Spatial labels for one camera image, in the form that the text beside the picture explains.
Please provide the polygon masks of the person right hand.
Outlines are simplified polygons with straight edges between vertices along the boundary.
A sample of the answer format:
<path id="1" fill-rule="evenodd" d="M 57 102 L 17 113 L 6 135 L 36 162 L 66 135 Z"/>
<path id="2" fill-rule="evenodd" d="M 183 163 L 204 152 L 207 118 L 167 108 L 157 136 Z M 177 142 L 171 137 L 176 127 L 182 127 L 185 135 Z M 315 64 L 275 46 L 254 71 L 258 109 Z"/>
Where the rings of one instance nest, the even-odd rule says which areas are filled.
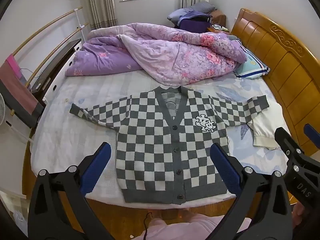
<path id="1" fill-rule="evenodd" d="M 301 223 L 304 223 L 308 217 L 308 211 L 301 202 L 296 202 L 292 210 L 292 226 L 293 228 L 299 226 Z"/>

